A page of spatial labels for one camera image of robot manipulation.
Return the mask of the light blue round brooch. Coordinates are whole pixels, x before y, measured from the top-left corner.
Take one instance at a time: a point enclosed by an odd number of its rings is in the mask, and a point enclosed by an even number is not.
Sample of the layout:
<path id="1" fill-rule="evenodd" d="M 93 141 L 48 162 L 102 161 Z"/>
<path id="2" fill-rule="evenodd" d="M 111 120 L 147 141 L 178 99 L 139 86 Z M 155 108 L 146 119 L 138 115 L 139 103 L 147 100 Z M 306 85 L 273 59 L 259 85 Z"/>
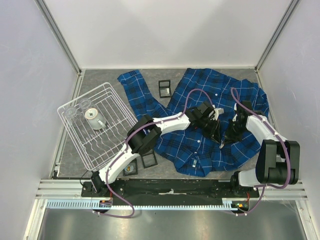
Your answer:
<path id="1" fill-rule="evenodd" d="M 134 170 L 134 167 L 132 165 L 128 165 L 124 170 L 126 173 L 131 173 Z"/>

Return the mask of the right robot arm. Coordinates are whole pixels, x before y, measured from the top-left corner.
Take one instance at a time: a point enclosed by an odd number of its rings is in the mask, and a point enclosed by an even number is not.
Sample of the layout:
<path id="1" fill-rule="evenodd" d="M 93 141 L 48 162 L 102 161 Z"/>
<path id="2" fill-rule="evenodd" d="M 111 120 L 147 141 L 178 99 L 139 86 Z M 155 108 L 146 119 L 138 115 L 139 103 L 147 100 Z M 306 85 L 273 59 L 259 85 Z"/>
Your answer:
<path id="1" fill-rule="evenodd" d="M 284 189 L 299 180 L 300 145 L 279 134 L 266 116 L 252 110 L 250 101 L 234 104 L 235 116 L 229 120 L 222 143 L 235 144 L 250 132 L 260 144 L 255 168 L 236 171 L 231 176 L 229 191 L 242 196 L 247 187 L 268 186 Z"/>

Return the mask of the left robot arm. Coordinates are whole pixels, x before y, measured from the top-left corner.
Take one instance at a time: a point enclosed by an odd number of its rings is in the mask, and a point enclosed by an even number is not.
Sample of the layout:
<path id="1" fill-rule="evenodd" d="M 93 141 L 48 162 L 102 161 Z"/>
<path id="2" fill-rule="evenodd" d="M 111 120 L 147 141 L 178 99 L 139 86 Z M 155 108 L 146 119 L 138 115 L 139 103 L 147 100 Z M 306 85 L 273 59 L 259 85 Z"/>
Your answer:
<path id="1" fill-rule="evenodd" d="M 151 151 L 164 134 L 193 127 L 200 129 L 204 137 L 219 143 L 222 138 L 219 116 L 223 113 L 223 108 L 205 101 L 199 106 L 185 107 L 182 112 L 168 117 L 152 118 L 148 114 L 143 115 L 128 132 L 120 151 L 105 167 L 92 173 L 92 191 L 99 197 L 106 196 L 110 191 L 109 184 L 116 180 L 118 174 L 138 156 Z"/>

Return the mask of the blue plaid shirt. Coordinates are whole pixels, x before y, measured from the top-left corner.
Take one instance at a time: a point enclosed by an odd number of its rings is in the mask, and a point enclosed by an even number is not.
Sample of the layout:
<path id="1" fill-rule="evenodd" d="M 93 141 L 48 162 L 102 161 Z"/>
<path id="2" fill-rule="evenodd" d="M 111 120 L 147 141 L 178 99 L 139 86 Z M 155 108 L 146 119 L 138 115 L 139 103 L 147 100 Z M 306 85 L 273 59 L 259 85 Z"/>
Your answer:
<path id="1" fill-rule="evenodd" d="M 231 88 L 236 88 L 240 101 L 250 101 L 255 111 L 261 111 L 265 116 L 269 114 L 267 94 L 257 83 L 247 79 L 237 80 L 209 68 L 188 68 L 167 106 L 152 95 L 139 70 L 123 73 L 117 79 L 138 120 L 144 115 L 153 118 L 172 116 L 185 107 L 197 107 L 204 101 L 212 101 L 217 108 L 224 109 L 224 114 L 219 117 L 220 134 L 224 135 L 229 119 L 235 115 Z M 154 151 L 173 162 L 177 172 L 205 177 L 213 171 L 238 169 L 260 151 L 258 141 L 250 132 L 244 133 L 243 138 L 240 142 L 220 148 L 220 144 L 204 137 L 199 128 L 190 126 L 162 135 Z"/>

